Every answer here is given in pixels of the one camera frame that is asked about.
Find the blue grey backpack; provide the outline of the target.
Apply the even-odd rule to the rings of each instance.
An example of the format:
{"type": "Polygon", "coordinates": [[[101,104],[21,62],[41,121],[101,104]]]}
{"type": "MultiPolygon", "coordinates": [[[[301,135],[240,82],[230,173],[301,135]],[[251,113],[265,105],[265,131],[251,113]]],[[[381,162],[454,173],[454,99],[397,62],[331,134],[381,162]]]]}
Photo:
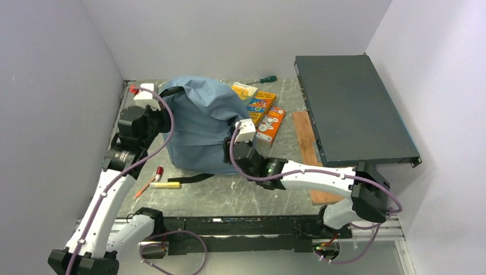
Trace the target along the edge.
{"type": "Polygon", "coordinates": [[[173,166],[198,174],[236,174],[224,161],[224,142],[236,122],[250,118],[236,92],[212,78],[182,76],[166,82],[160,96],[175,122],[166,146],[173,166]]]}

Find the yellow highlighter marker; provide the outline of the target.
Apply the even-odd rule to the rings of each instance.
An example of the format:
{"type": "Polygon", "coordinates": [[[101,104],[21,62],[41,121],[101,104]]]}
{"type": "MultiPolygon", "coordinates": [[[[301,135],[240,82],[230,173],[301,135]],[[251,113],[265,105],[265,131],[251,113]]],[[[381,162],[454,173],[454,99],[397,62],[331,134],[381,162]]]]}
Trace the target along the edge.
{"type": "Polygon", "coordinates": [[[181,188],[181,184],[179,182],[151,182],[151,188],[181,188]]]}

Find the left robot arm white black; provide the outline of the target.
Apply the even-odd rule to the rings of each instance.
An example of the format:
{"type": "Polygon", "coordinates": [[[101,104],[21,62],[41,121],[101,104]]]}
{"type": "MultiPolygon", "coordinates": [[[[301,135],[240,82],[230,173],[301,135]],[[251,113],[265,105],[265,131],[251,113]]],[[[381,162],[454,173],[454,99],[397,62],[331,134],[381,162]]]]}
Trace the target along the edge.
{"type": "Polygon", "coordinates": [[[146,237],[164,235],[163,214],[140,210],[132,221],[110,236],[117,214],[143,165],[148,149],[160,133],[173,134],[169,107],[131,106],[121,110],[116,132],[105,154],[96,191],[81,223],[63,249],[54,249],[48,264],[55,274],[117,274],[118,256],[146,237]]]}

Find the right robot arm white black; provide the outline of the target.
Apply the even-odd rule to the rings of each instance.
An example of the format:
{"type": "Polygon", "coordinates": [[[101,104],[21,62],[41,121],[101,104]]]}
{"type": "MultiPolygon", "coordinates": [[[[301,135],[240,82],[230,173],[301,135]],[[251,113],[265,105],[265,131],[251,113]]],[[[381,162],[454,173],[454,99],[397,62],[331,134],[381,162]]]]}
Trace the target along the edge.
{"type": "Polygon", "coordinates": [[[341,197],[324,206],[316,221],[316,231],[329,238],[338,229],[359,219],[383,223],[389,214],[388,185],[354,167],[327,168],[309,166],[282,158],[266,158],[250,143],[224,144],[224,161],[233,165],[244,178],[267,190],[309,189],[341,197]]]}

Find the orange children's book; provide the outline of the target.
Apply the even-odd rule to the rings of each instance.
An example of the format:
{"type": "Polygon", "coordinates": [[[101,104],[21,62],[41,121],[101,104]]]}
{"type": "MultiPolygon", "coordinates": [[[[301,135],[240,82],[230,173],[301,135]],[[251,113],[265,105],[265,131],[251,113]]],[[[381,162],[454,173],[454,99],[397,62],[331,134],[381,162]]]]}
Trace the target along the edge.
{"type": "Polygon", "coordinates": [[[276,135],[280,128],[280,125],[285,117],[286,111],[279,107],[272,106],[269,111],[264,115],[259,125],[257,126],[256,138],[273,144],[276,135]]]}

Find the red white glue stick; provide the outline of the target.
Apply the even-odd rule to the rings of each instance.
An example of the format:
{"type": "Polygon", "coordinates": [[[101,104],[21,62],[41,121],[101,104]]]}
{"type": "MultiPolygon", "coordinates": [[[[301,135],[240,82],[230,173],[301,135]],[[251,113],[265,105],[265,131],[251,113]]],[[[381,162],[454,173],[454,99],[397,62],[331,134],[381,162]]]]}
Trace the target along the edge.
{"type": "Polygon", "coordinates": [[[163,172],[164,172],[163,167],[161,167],[161,166],[157,167],[156,173],[155,173],[155,177],[154,177],[154,181],[155,182],[160,181],[160,179],[161,179],[161,177],[163,175],[163,172]]]}

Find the brown wooden board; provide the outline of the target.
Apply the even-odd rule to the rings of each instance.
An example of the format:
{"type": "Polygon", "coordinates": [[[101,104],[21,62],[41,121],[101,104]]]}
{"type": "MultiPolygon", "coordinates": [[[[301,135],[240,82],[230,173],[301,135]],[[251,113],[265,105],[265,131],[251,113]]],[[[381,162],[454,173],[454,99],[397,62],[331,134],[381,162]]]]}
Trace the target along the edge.
{"type": "MultiPolygon", "coordinates": [[[[319,153],[315,149],[316,139],[307,111],[291,113],[297,143],[303,163],[310,166],[321,166],[319,153]]],[[[343,197],[323,191],[310,191],[311,201],[315,205],[328,205],[341,201],[343,197]]]]}

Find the blue yellow children's book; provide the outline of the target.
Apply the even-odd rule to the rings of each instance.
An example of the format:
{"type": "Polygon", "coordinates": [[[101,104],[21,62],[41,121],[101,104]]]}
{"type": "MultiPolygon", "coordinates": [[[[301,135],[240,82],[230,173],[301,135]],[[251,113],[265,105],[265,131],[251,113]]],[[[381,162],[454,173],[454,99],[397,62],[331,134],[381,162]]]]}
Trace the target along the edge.
{"type": "Polygon", "coordinates": [[[258,126],[276,99],[276,94],[263,91],[251,98],[246,108],[255,126],[258,126]]]}

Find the yellow small book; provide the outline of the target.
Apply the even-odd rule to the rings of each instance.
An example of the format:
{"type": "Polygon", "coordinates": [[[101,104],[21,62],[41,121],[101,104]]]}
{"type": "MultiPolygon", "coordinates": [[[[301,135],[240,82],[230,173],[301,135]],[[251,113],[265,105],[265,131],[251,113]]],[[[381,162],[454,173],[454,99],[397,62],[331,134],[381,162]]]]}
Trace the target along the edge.
{"type": "Polygon", "coordinates": [[[258,91],[257,87],[242,84],[240,82],[234,82],[231,88],[236,92],[241,100],[247,100],[253,97],[258,91]]]}

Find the dark rack server box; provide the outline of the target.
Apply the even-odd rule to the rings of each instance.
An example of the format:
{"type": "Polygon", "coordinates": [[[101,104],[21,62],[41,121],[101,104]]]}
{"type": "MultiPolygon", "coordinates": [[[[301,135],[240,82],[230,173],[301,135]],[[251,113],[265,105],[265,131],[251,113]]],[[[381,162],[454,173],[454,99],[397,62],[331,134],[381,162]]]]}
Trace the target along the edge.
{"type": "Polygon", "coordinates": [[[368,55],[296,56],[294,67],[324,166],[421,164],[368,55]]]}

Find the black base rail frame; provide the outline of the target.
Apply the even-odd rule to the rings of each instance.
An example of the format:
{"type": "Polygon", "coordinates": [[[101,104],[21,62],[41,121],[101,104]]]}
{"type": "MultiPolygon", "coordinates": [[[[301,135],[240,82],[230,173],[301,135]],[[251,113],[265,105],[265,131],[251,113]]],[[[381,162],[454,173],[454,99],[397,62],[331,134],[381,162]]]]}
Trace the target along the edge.
{"type": "Polygon", "coordinates": [[[331,232],[319,227],[316,220],[316,215],[164,217],[156,220],[157,233],[174,234],[145,238],[142,244],[163,242],[171,256],[279,250],[308,253],[322,244],[332,249],[344,244],[361,249],[373,235],[368,222],[331,232]]]}

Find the green handled screwdriver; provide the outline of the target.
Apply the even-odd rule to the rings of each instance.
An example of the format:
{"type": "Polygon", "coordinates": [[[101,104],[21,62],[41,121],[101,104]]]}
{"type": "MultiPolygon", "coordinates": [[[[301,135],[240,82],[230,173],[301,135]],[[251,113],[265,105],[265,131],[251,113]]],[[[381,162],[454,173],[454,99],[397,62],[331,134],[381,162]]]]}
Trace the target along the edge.
{"type": "Polygon", "coordinates": [[[250,82],[250,83],[246,83],[246,84],[247,85],[252,85],[252,84],[257,84],[257,83],[272,83],[272,82],[275,82],[275,81],[277,81],[277,77],[276,76],[268,76],[268,77],[260,78],[257,81],[250,82]]]}

